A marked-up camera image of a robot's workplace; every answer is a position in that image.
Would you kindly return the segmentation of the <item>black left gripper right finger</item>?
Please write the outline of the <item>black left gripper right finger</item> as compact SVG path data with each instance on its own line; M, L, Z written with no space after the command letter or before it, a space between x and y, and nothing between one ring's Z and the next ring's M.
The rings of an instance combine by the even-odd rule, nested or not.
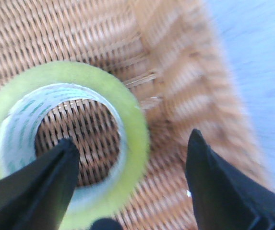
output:
M198 129L187 149L185 175L200 230L275 230L275 193L218 155Z

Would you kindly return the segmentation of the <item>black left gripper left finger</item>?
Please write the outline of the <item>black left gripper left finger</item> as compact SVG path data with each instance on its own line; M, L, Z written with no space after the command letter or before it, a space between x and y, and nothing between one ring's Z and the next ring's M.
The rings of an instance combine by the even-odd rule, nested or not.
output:
M0 230L57 230L74 193L79 151L71 139L0 180Z

